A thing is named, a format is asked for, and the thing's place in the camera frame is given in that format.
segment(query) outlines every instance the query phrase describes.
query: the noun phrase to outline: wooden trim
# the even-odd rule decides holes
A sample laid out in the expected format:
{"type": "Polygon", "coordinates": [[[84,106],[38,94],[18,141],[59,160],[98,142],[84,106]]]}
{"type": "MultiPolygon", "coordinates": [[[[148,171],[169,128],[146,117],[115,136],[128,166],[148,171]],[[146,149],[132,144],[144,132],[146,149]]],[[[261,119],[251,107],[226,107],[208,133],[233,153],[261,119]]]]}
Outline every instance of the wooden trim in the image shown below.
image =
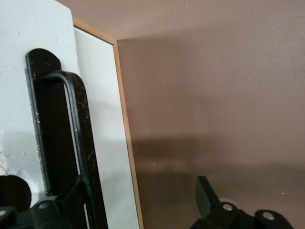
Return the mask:
{"type": "Polygon", "coordinates": [[[119,85],[120,98],[121,98],[122,114],[123,114],[123,120],[124,120],[126,143],[127,143],[127,149],[128,149],[129,164],[130,164],[130,170],[132,173],[132,185],[133,185],[134,199],[135,199],[135,204],[136,204],[136,209],[137,209],[139,228],[144,229],[141,204],[140,204],[140,196],[139,196],[139,190],[138,190],[138,181],[137,181],[135,164],[134,164],[134,159],[133,159],[132,141],[131,141],[129,122],[128,122],[128,117],[127,117],[127,108],[126,108],[125,94],[124,94],[123,81],[122,81],[122,72],[121,72],[121,65],[120,65],[118,43],[113,37],[96,29],[95,27],[88,25],[81,19],[73,17],[73,24],[74,24],[75,28],[78,28],[88,34],[91,34],[92,36],[95,36],[113,46],[114,59],[115,59],[116,72],[117,72],[118,85],[119,85]]]}
{"type": "Polygon", "coordinates": [[[73,17],[73,25],[74,25],[74,27],[76,27],[86,33],[89,33],[92,36],[95,36],[109,44],[112,44],[112,45],[117,44],[116,39],[114,39],[113,37],[109,36],[108,34],[102,32],[102,31],[98,30],[97,28],[95,28],[91,25],[88,25],[86,22],[84,22],[83,20],[81,20],[79,18],[73,17]]]}

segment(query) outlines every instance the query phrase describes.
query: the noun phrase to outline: wall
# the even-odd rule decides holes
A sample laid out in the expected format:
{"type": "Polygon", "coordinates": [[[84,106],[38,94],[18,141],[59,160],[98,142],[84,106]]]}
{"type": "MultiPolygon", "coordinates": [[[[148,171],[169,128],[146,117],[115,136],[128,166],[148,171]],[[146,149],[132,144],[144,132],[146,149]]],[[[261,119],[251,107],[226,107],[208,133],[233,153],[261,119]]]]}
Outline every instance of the wall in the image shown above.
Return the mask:
{"type": "Polygon", "coordinates": [[[305,224],[305,2],[60,0],[119,40],[144,226],[188,228],[195,177],[305,224]]]}

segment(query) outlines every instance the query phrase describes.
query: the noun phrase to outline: wooden frame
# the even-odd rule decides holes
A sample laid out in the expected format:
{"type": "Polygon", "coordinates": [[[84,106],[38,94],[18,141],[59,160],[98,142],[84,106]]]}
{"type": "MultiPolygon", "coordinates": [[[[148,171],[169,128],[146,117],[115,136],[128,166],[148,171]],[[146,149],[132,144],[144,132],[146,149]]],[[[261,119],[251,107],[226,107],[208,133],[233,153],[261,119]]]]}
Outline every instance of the wooden frame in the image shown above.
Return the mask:
{"type": "Polygon", "coordinates": [[[78,19],[76,17],[73,17],[73,25],[75,28],[80,29],[113,46],[116,72],[117,72],[118,84],[119,84],[119,90],[120,90],[120,98],[121,98],[121,106],[122,106],[122,114],[123,114],[123,120],[124,120],[126,142],[127,142],[127,148],[128,148],[128,157],[129,157],[130,169],[131,169],[131,173],[132,173],[133,192],[134,192],[134,198],[135,198],[137,215],[138,215],[138,222],[139,222],[140,229],[144,229],[141,205],[140,205],[139,190],[138,190],[138,182],[137,182],[134,159],[133,159],[133,152],[132,152],[132,142],[131,142],[131,136],[130,136],[130,130],[129,130],[128,117],[127,117],[125,94],[124,94],[123,82],[122,82],[122,72],[121,72],[121,66],[120,66],[118,43],[113,37],[96,29],[93,26],[88,25],[86,22],[84,22],[83,20],[78,19]]]}

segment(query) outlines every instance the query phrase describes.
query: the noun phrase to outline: hole in door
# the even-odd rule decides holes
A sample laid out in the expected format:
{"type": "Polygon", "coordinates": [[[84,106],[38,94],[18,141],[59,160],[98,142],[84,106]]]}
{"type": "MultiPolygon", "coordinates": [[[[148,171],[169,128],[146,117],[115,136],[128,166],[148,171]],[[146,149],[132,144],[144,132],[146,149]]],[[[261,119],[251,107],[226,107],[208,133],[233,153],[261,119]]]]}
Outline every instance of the hole in door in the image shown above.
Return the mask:
{"type": "Polygon", "coordinates": [[[31,190],[27,182],[17,176],[0,176],[0,206],[14,207],[17,213],[30,208],[31,190]]]}

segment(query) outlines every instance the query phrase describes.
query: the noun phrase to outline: screw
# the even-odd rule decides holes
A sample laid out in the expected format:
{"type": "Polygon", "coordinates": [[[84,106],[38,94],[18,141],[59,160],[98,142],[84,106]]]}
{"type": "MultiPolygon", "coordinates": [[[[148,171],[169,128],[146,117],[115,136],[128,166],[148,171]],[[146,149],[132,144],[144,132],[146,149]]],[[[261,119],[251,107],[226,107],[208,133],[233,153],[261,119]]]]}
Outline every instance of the screw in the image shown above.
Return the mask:
{"type": "Polygon", "coordinates": [[[6,210],[1,210],[0,211],[0,216],[4,216],[6,214],[6,210]]]}
{"type": "Polygon", "coordinates": [[[39,209],[47,208],[49,204],[50,204],[49,201],[42,202],[42,203],[38,206],[38,208],[39,208],[39,209]]]}
{"type": "Polygon", "coordinates": [[[272,215],[270,212],[267,212],[267,211],[265,211],[264,213],[263,213],[263,216],[265,217],[265,219],[268,219],[268,220],[274,220],[274,215],[272,215]]]}
{"type": "Polygon", "coordinates": [[[233,210],[233,207],[229,204],[224,204],[223,208],[224,208],[224,210],[227,210],[227,211],[232,211],[233,210]]]}

